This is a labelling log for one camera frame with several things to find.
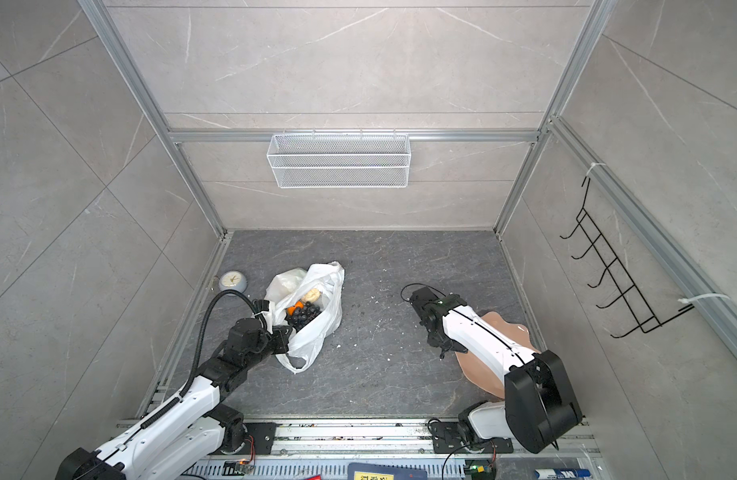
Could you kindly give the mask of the white plastic bag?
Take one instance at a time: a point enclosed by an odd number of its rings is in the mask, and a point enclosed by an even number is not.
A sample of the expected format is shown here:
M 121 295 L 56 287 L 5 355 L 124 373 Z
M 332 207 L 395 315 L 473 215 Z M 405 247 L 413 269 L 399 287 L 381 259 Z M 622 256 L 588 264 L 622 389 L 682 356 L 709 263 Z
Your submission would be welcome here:
M 344 278 L 338 262 L 312 264 L 276 275 L 266 288 L 266 320 L 272 327 L 290 330 L 288 345 L 276 359 L 293 374 L 312 367 L 326 337 L 340 327 Z

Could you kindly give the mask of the dark fake grape bunch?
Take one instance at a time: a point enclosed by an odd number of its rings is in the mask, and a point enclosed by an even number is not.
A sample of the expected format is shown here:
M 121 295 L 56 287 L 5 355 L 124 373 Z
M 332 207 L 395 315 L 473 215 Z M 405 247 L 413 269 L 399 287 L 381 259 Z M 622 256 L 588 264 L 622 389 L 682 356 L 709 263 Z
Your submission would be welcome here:
M 302 330 L 302 328 L 308 326 L 308 324 L 312 323 L 312 321 L 314 321 L 314 319 L 316 319 L 316 317 L 320 316 L 320 313 L 322 313 L 320 306 L 314 303 L 304 304 L 306 304 L 306 311 L 302 313 L 298 313 L 294 316 L 288 316 L 288 312 L 286 312 L 286 323 L 291 328 L 294 328 L 294 330 L 296 331 L 300 331 Z

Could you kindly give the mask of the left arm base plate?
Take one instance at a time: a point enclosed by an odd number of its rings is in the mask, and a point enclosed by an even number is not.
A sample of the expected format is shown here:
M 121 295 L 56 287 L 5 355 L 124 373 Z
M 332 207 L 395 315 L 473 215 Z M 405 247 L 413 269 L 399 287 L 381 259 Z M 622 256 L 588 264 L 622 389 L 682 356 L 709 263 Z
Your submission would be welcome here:
M 236 423 L 226 428 L 220 452 L 224 455 L 270 455 L 278 424 L 274 422 Z

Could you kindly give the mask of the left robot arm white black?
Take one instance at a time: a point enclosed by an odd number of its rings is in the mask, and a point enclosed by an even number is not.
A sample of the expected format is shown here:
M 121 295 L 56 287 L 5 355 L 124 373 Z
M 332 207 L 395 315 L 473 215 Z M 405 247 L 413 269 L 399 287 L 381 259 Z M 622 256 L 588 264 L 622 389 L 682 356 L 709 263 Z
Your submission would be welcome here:
M 228 338 L 194 378 L 164 405 L 94 451 L 78 448 L 60 464 L 58 479 L 176 479 L 204 456 L 252 446 L 244 414 L 224 400 L 270 355 L 288 351 L 294 328 L 236 321 Z

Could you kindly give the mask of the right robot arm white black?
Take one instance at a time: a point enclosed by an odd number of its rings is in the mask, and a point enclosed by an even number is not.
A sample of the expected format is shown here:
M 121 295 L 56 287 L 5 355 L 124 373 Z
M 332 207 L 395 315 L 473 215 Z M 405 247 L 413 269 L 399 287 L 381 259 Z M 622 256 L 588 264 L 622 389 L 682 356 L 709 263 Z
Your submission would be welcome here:
M 538 454 L 583 419 L 562 360 L 536 350 L 527 329 L 495 312 L 479 315 L 458 294 L 420 285 L 406 302 L 427 332 L 427 343 L 456 355 L 465 377 L 496 400 L 474 404 L 457 418 L 462 446 L 514 440 Z

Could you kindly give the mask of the pink scalloped plate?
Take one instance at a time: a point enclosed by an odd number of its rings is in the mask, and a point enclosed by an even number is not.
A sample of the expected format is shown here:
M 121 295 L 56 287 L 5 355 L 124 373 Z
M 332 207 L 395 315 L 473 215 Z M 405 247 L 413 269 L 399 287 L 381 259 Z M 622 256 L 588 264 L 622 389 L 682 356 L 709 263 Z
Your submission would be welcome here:
M 530 362 L 538 350 L 525 326 L 509 323 L 494 311 L 480 318 L 483 327 L 474 327 L 472 333 L 465 334 L 466 341 L 477 340 L 478 344 L 467 346 L 466 353 L 456 353 L 456 359 L 467 380 L 502 400 L 509 368 Z

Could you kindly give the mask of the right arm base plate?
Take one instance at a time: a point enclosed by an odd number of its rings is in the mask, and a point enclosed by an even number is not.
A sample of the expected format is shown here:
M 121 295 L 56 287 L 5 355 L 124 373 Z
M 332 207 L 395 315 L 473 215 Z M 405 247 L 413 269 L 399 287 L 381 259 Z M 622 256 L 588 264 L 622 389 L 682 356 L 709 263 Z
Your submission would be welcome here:
M 462 434 L 457 422 L 444 422 L 432 418 L 426 422 L 426 429 L 432 440 L 436 454 L 512 454 L 514 447 L 509 438 L 482 440 L 469 434 Z

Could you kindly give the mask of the orange fake fruit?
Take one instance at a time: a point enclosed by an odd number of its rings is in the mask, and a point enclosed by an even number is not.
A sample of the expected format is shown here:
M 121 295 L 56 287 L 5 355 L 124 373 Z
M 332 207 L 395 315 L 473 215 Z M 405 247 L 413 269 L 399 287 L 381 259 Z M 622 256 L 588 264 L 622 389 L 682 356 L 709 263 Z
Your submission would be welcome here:
M 296 305 L 288 307 L 288 309 L 286 309 L 286 312 L 288 312 L 288 316 L 294 316 L 304 311 L 306 311 L 306 304 L 303 304 L 302 302 L 298 302 L 296 303 Z

